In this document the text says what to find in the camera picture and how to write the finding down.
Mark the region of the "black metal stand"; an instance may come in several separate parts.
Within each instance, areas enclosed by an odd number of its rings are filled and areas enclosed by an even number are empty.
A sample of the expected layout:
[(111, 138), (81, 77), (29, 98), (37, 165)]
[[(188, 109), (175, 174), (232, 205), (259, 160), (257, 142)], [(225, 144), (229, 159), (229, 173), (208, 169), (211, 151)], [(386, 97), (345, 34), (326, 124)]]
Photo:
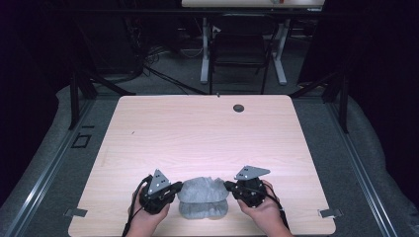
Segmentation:
[(120, 96), (133, 96), (132, 92), (115, 85), (97, 73), (93, 73), (87, 69), (75, 71), (70, 79), (71, 123), (69, 129), (73, 129), (80, 120), (79, 92), (87, 100), (95, 100), (98, 96), (98, 92), (93, 86), (94, 82), (105, 86)]
[(326, 85), (321, 98), (325, 103), (333, 103), (339, 98), (338, 122), (345, 133), (348, 133), (347, 113), (349, 101), (349, 79), (345, 73), (333, 72), (317, 81), (310, 82), (306, 86), (290, 94), (295, 99), (314, 90), (320, 85)]

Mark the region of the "aluminium rail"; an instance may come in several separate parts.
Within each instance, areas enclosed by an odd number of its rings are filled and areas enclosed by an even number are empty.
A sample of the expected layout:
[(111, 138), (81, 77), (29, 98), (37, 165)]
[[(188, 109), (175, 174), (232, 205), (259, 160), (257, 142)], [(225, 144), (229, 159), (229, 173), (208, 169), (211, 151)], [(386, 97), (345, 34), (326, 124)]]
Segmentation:
[(0, 207), (0, 237), (19, 236), (37, 212), (43, 197), (63, 163), (64, 153), (75, 139), (80, 122), (95, 102), (82, 103), (79, 121), (72, 129), (70, 105), (60, 102), (53, 123), (14, 190)]
[(351, 139), (350, 134), (345, 132), (340, 125), (338, 120), (338, 110), (336, 106), (334, 104), (326, 104), (325, 107), (331, 116), (335, 128), (343, 140), (347, 152), (349, 153), (349, 161), (351, 163), (353, 172), (357, 178), (366, 202), (370, 207), (371, 213), (374, 216), (382, 237), (399, 237), (387, 214), (387, 211), (382, 204), (381, 198), (377, 194), (375, 186), (370, 179), (370, 176), (364, 166), (364, 163), (361, 160), (361, 157)]

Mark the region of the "person's right hand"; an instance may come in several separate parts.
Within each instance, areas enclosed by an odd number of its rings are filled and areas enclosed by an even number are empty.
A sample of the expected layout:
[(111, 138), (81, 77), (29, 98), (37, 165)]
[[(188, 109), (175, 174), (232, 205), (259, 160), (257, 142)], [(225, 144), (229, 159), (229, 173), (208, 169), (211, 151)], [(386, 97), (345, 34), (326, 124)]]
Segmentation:
[(238, 204), (242, 212), (248, 215), (263, 230), (288, 229), (281, 218), (278, 202), (280, 201), (274, 195), (273, 186), (266, 180), (263, 180), (268, 196), (257, 207), (248, 207), (242, 200)]

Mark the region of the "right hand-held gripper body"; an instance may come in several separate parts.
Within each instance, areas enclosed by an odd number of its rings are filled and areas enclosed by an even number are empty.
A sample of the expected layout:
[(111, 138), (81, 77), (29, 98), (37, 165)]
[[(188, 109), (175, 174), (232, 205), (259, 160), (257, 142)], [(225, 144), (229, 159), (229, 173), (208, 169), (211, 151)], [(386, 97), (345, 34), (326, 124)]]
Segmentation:
[(259, 206), (267, 195), (260, 177), (269, 173), (268, 169), (244, 166), (235, 176), (236, 183), (232, 189), (233, 196), (242, 200), (248, 207)]

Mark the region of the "white desk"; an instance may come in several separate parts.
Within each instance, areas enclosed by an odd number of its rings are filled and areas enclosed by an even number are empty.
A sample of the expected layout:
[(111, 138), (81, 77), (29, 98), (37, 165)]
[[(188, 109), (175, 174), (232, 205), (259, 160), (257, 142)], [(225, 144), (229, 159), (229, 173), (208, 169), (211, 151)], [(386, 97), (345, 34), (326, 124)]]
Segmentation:
[[(325, 0), (182, 0), (182, 6), (186, 8), (247, 8), (247, 9), (283, 9), (293, 11), (296, 9), (322, 10)], [(287, 85), (288, 81), (282, 64), (282, 54), (290, 30), (290, 20), (279, 24), (280, 31), (277, 39), (277, 51), (273, 53), (273, 62), (280, 85)]]

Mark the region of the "gray metal bracket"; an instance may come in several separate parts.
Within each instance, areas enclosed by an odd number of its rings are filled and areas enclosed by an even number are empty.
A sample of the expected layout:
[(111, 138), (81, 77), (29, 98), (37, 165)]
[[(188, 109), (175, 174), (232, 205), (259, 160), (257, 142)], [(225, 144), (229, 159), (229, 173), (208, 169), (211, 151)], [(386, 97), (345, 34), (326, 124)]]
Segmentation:
[(68, 208), (64, 212), (64, 215), (67, 216), (67, 217), (74, 217), (74, 216), (85, 217), (86, 214), (87, 214), (87, 210), (86, 209), (80, 209), (80, 208)]
[(336, 208), (336, 209), (322, 209), (318, 211), (318, 214), (322, 217), (322, 218), (336, 218), (336, 217), (340, 217), (343, 215), (343, 212)]

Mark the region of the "person's left hand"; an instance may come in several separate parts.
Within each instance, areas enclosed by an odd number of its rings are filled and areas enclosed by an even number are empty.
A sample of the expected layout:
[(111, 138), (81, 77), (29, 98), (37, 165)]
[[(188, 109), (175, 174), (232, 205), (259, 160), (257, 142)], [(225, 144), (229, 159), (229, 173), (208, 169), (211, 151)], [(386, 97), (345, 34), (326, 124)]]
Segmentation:
[(135, 196), (134, 207), (133, 207), (133, 218), (130, 223), (130, 229), (146, 229), (156, 230), (157, 226), (163, 221), (168, 215), (170, 204), (166, 204), (158, 214), (150, 214), (142, 209), (139, 203), (139, 195), (142, 189), (139, 189), (138, 194)]

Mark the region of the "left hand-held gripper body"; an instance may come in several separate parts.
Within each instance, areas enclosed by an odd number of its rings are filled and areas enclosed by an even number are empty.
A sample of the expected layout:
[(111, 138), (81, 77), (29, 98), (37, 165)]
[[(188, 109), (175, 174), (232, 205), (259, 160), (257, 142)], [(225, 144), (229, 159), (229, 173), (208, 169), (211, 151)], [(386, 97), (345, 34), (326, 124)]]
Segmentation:
[(159, 170), (143, 179), (144, 187), (139, 195), (139, 203), (150, 214), (159, 213), (169, 203), (168, 193), (171, 182)]

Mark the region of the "black chair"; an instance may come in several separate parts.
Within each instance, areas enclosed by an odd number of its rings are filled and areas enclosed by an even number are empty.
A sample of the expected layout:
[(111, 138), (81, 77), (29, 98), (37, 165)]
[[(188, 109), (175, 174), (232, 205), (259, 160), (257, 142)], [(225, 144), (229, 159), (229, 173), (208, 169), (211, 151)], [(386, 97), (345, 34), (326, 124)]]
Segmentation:
[(222, 14), (209, 20), (209, 92), (218, 67), (264, 69), (260, 94), (265, 92), (273, 42), (279, 31), (274, 17), (264, 14)]

